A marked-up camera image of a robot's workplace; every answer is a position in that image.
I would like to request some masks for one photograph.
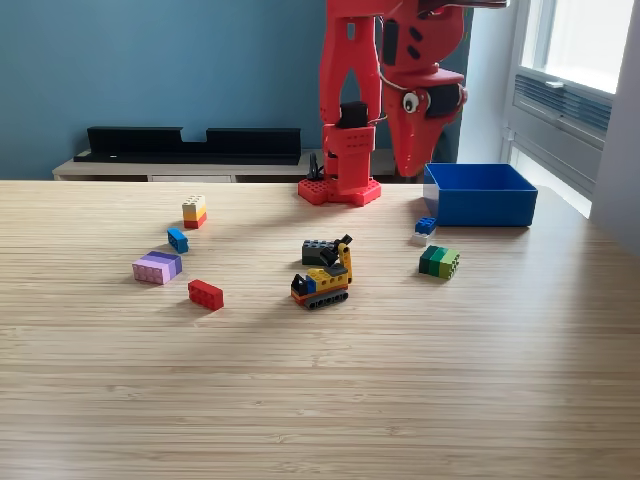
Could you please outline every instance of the toy construction vehicle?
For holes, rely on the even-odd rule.
[[[291,296],[300,306],[309,310],[317,310],[349,298],[351,273],[351,251],[349,244],[353,239],[345,235],[342,240],[333,242],[331,248],[325,248],[325,257],[337,257],[340,263],[330,267],[310,268],[307,278],[296,275],[291,283]]]

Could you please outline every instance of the red hexagonal base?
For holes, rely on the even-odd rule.
[[[324,203],[348,203],[356,207],[364,207],[382,195],[382,186],[373,178],[369,179],[369,185],[365,190],[349,195],[338,195],[334,180],[322,180],[313,182],[303,180],[298,184],[298,195],[312,205]]]

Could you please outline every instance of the purple lego brick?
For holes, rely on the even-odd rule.
[[[171,280],[169,265],[140,259],[133,263],[133,277],[143,282],[164,285]]]
[[[151,252],[151,253],[148,253],[147,256],[166,258],[168,260],[175,260],[176,275],[178,275],[179,273],[182,273],[182,257],[180,255],[173,255],[172,253],[164,253],[164,252]]]
[[[175,258],[160,257],[156,255],[158,253],[160,252],[151,252],[145,255],[144,257],[142,257],[141,260],[147,260],[148,262],[164,263],[165,265],[169,265],[169,277],[170,277],[169,279],[172,279],[173,277],[178,275],[180,272],[182,272],[182,262],[180,263],[176,262]]]
[[[146,260],[147,262],[156,262],[162,263],[163,265],[167,265],[169,267],[169,280],[177,275],[176,273],[176,262],[173,260],[169,260],[167,258],[154,257],[153,255],[145,255],[140,260]]]

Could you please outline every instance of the blue storage box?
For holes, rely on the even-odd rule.
[[[432,163],[424,198],[439,226],[528,227],[538,190],[504,163]]]

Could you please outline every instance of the window frame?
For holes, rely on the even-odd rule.
[[[541,18],[535,39],[534,68],[522,66],[531,0],[518,0],[514,48],[504,109],[504,133],[501,161],[510,163],[512,146],[524,151],[547,170],[592,199],[606,140],[606,131],[524,97],[516,92],[516,76],[523,75],[563,88],[604,105],[612,106],[614,94],[551,75],[542,68],[549,53],[557,0],[541,0]]]

